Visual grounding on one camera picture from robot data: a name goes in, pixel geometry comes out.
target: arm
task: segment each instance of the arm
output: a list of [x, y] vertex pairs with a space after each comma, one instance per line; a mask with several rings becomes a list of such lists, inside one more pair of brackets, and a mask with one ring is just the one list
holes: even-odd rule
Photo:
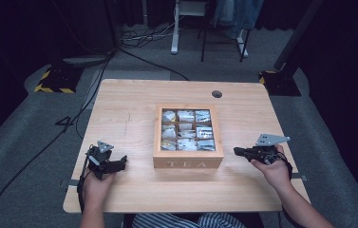
[[84, 182], [85, 209], [81, 220], [81, 227], [104, 227], [104, 199], [107, 197], [110, 185], [116, 173], [110, 174], [104, 180], [98, 180], [93, 173], [89, 173]]
[[[276, 149], [283, 153], [282, 146], [277, 145]], [[251, 163], [264, 174], [268, 184], [278, 194], [286, 212], [295, 222], [304, 227], [333, 227], [294, 189], [289, 180], [288, 167], [283, 161], [276, 161], [270, 165], [256, 160], [252, 160]]]

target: gray carpet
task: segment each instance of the gray carpet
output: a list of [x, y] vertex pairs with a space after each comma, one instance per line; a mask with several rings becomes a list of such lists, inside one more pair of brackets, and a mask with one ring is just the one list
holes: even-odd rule
[[[237, 47], [207, 46], [200, 61], [201, 41], [197, 30], [180, 35], [179, 54], [170, 54], [171, 37], [145, 47], [128, 49], [143, 59], [170, 67], [192, 81], [257, 83], [257, 73], [272, 69], [292, 32], [254, 30], [248, 44], [249, 57], [239, 62]], [[75, 94], [33, 92], [47, 66], [27, 78], [28, 97], [0, 128], [0, 191], [42, 148], [63, 130], [55, 125], [74, 117], [87, 102], [100, 66], [85, 69]], [[105, 78], [183, 80], [176, 73], [150, 66], [122, 52], [106, 68]], [[271, 97], [273, 107], [289, 142], [298, 169], [308, 180], [305, 186], [312, 205], [336, 227], [358, 227], [358, 185], [339, 155], [329, 130], [309, 97], [302, 71], [294, 75], [302, 97]], [[91, 109], [34, 160], [0, 198], [0, 227], [77, 227], [79, 214], [63, 210], [65, 183], [70, 179], [81, 147]], [[266, 227], [279, 227], [277, 213], [262, 213]], [[292, 227], [281, 215], [283, 227]], [[107, 227], [120, 227], [122, 215], [107, 214]]]

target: wooden table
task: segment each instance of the wooden table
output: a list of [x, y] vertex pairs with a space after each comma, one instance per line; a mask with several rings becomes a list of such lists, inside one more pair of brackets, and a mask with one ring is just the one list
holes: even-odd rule
[[[214, 98], [214, 90], [223, 96]], [[215, 105], [224, 151], [218, 169], [154, 169], [158, 103]], [[280, 200], [261, 172], [233, 151], [252, 147], [261, 133], [283, 136], [261, 84], [107, 79], [100, 86], [72, 179], [79, 179], [89, 146], [103, 141], [115, 146], [110, 160], [128, 156], [126, 170], [111, 186], [106, 212], [280, 211]], [[282, 145], [297, 173], [288, 145]], [[309, 200], [300, 179], [292, 184]], [[80, 212], [75, 186], [68, 187], [64, 209]]]

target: tea bag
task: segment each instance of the tea bag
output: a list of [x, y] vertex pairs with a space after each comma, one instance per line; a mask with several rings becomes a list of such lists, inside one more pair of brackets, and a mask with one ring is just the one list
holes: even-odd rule
[[162, 125], [161, 138], [176, 138], [176, 127], [174, 125]]
[[196, 139], [178, 139], [179, 150], [197, 150]]
[[209, 125], [205, 125], [205, 124], [200, 124], [200, 123], [197, 123], [197, 127], [211, 127]]
[[160, 147], [162, 150], [176, 150], [176, 142], [173, 141], [162, 141]]
[[180, 123], [179, 124], [179, 131], [191, 130], [193, 128], [192, 123]]
[[194, 111], [192, 110], [179, 110], [178, 116], [181, 122], [192, 123], [195, 119]]
[[215, 151], [215, 143], [213, 140], [198, 141], [198, 150]]
[[197, 122], [210, 122], [211, 114], [208, 110], [197, 110], [196, 111], [196, 121]]
[[200, 139], [212, 139], [214, 137], [212, 127], [197, 127], [197, 137]]
[[195, 138], [196, 137], [195, 130], [184, 130], [184, 131], [180, 131], [178, 134], [182, 138]]
[[163, 122], [174, 122], [176, 120], [176, 113], [174, 111], [164, 111], [161, 120]]

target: wrist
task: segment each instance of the wrist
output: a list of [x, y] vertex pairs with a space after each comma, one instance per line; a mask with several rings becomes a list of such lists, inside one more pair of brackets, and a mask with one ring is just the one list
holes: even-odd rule
[[296, 191], [290, 181], [284, 181], [281, 184], [277, 184], [276, 186], [273, 186], [273, 189], [275, 189], [278, 194], [286, 194]]
[[103, 205], [99, 204], [99, 203], [93, 203], [93, 202], [88, 202], [85, 203], [85, 211], [94, 211], [94, 212], [99, 212], [99, 211], [103, 211]]
[[104, 227], [104, 212], [102, 208], [85, 206], [81, 227]]

